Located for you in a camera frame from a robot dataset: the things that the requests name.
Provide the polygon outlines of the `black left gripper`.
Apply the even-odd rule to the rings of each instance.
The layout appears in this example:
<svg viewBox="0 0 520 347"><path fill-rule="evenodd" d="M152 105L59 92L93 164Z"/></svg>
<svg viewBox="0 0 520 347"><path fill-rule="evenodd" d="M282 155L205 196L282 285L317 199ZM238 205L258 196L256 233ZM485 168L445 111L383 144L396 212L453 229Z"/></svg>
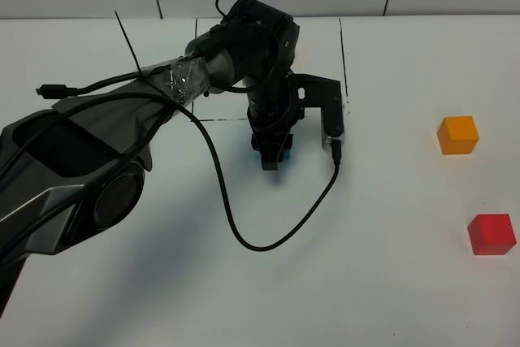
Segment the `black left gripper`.
<svg viewBox="0 0 520 347"><path fill-rule="evenodd" d="M252 129L251 145L258 148L264 171L277 171L285 160L283 143L262 143L270 135L289 130L305 117L305 109L299 107L297 78L292 71L278 77L267 89L248 95L247 117Z"/></svg>

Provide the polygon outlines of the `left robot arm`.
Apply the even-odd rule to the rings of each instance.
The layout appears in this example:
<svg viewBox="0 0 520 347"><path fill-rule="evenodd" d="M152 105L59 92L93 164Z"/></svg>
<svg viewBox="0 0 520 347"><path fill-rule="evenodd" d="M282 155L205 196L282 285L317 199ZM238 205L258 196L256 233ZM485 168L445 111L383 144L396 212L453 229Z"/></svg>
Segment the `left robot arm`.
<svg viewBox="0 0 520 347"><path fill-rule="evenodd" d="M27 257L58 254L113 227L138 203L157 131L202 95L244 93L255 134L290 145L292 16L238 0L177 59L82 89L42 85L53 106L1 133L1 302Z"/></svg>

